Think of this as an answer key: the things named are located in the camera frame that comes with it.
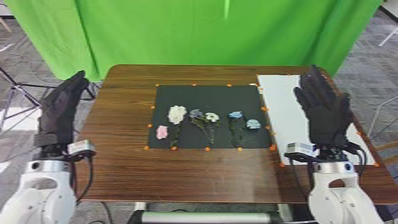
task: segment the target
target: wooden table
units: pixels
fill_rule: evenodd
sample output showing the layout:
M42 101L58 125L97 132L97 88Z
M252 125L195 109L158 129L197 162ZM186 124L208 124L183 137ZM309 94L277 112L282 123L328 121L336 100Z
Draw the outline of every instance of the wooden table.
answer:
M302 74L307 67L117 65L89 114L81 139L96 144L94 185L87 200L225 203L304 203L291 168L270 150L144 150L151 106L160 85L247 85L256 74ZM398 189L380 167L368 166L362 189L376 204L398 202ZM305 190L305 167L298 167ZM80 189L87 168L78 165Z

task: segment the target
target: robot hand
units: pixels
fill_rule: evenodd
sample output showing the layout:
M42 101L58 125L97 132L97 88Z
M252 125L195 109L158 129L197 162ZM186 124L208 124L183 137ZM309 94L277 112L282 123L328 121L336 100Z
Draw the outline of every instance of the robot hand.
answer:
M353 121L348 94L336 96L325 77L312 65L300 76L295 88L296 101L309 120L309 140L316 145L343 147L348 143L346 129Z
M336 96L316 66L311 66L309 74L300 76L295 95L309 120L309 140L320 149L316 158L302 157L316 162L309 177L314 178L309 194L314 220L320 224L382 224L373 202L359 187L353 165L343 153L355 153L357 150L357 145L346 139L346 129L353 121L350 98L346 94ZM330 188L336 180L343 181L344 187Z
M42 115L39 118L39 133L35 135L35 146L57 145L67 146L73 143L73 121L76 114L76 106L81 96L81 91L87 88L89 80L80 71L74 76L58 85L46 98L41 101Z
M71 158L65 147L73 142L73 120L81 91L89 85L83 71L64 81L42 100L35 146L41 153L28 162L18 191L5 203L0 223L67 224L76 197L71 189Z

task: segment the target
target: metal stand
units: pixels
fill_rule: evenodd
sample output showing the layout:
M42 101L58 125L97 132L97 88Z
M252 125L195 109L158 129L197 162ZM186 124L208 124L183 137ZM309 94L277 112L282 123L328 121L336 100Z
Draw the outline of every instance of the metal stand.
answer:
M382 47L382 45L385 44L389 38L392 37L392 35L398 33L398 27L394 28L392 32L389 33L385 39L382 40L382 43L378 44L378 47Z
M26 113L28 111L35 110L41 106L41 102L39 99L32 96L32 94L28 93L28 91L25 90L23 87L30 87L30 88L44 88L44 94L48 93L48 90L55 88L55 86L44 86L44 85L32 85L32 84L25 84L25 83L18 83L9 75L9 73L5 72L5 70L0 68L0 74L2 74L2 78L5 79L5 81L10 84L10 89L9 89L9 95L7 95L7 103L5 103L5 109L3 109L3 114L2 114L2 118L0 118L0 133L2 133L2 128L3 128L3 123L5 120L10 119L12 117L16 117L18 115L21 115L23 113ZM87 87L87 93L89 93L89 98L81 99L81 100L94 100L96 99L96 95L92 93L92 90ZM9 115L9 108L10 108L10 103L12 103L12 99L14 99L14 95L16 92L19 92L23 94L23 97L26 98L28 102L32 103L32 107L26 108L23 111L19 111L18 113Z
M206 224L206 223L245 223L280 224L277 213L218 213L218 212L147 212L145 203L135 203L135 212L128 224Z

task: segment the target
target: tripod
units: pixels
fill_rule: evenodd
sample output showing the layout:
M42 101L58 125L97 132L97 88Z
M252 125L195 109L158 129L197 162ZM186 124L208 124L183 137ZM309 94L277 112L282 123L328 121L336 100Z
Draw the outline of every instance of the tripod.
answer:
M16 82L9 73L5 72L5 70L2 68L0 68L0 75L2 75L2 78L5 79L5 81L10 84L3 115L2 115L2 118L0 118L0 133L2 133L5 120L10 119L12 117L16 117L18 115L21 115L23 113L26 113L28 111L34 111L41 107L39 99L32 96L32 94L28 93L28 91L25 90L23 87L44 88L46 89L44 94L42 94L42 96L44 96L46 93L48 93L48 90L53 89L55 86L32 85L32 84ZM89 87L87 87L85 91L89 93L90 98L85 98L83 100L94 100L96 96L94 96L94 93L92 93ZM16 92L19 92L23 94L23 97L26 98L28 102L32 103L32 106L25 110L21 110L19 112L16 112L14 114L9 115L10 103L12 103Z

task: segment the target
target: green backdrop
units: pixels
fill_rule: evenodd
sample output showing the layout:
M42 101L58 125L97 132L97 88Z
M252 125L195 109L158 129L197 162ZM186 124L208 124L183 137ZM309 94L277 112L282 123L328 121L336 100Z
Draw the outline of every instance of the green backdrop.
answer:
M7 0L51 71L115 64L321 66L334 74L380 0Z

